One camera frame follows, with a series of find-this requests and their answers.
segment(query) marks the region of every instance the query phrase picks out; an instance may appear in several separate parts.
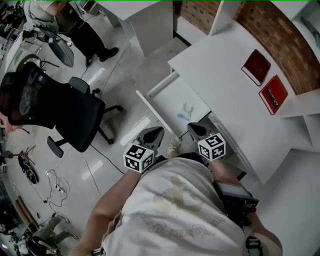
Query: book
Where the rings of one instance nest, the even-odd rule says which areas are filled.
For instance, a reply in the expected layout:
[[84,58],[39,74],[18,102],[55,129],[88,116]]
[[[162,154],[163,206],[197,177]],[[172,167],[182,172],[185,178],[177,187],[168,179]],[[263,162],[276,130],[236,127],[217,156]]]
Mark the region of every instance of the book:
[[270,69],[270,62],[257,49],[255,49],[244,63],[241,70],[257,85],[265,80]]
[[284,103],[288,92],[281,82],[280,78],[275,75],[259,92],[259,95],[269,110],[271,115],[274,115],[282,103]]

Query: dark red book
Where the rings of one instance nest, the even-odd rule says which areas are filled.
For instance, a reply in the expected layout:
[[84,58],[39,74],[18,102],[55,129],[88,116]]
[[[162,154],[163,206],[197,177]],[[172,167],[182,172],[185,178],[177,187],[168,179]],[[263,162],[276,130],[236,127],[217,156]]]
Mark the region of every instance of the dark red book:
[[265,80],[270,69],[270,62],[255,49],[244,63],[241,70],[257,85]]
[[259,95],[269,110],[271,115],[274,115],[282,103],[284,103],[288,92],[281,82],[280,78],[275,75],[259,92]]

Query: chair seat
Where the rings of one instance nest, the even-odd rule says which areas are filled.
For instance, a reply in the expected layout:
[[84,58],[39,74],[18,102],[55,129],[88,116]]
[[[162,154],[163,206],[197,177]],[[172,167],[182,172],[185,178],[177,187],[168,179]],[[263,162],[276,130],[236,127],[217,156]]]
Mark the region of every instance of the chair seat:
[[89,94],[70,88],[55,125],[59,134],[79,152],[84,152],[96,136],[104,115],[105,103]]

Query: desk surface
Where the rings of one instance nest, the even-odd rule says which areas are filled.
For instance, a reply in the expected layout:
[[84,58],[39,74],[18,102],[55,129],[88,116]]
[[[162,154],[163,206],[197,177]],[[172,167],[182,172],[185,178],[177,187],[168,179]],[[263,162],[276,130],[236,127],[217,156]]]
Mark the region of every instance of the desk surface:
[[[241,70],[254,49],[271,63],[262,86]],[[240,24],[208,36],[168,62],[217,116],[264,184],[290,150],[278,117],[270,115],[258,93],[278,75],[289,96],[294,92],[272,57]]]
[[125,21],[132,15],[157,2],[159,1],[98,1],[97,3]]

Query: person's arm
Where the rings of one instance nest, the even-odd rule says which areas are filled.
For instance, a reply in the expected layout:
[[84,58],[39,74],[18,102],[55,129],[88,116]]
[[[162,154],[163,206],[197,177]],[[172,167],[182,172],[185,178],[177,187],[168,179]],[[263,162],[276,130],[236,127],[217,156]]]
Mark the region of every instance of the person's arm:
[[52,16],[57,16],[65,8],[67,3],[68,1],[54,1],[49,5],[49,7],[45,8],[44,11],[51,14]]
[[[238,186],[242,186],[241,182],[234,176],[227,167],[227,163],[224,161],[217,159],[210,164],[210,170],[212,171],[212,176],[214,180],[230,183]],[[282,250],[282,245],[277,236],[267,230],[264,225],[261,223],[258,215],[256,213],[249,213],[247,215],[248,220],[251,222],[251,230],[252,233],[263,235],[273,241],[276,245],[278,245]]]
[[126,174],[110,188],[96,203],[86,224],[85,231],[71,256],[85,256],[101,245],[109,222],[122,210],[128,197],[135,189],[140,173],[128,170]]

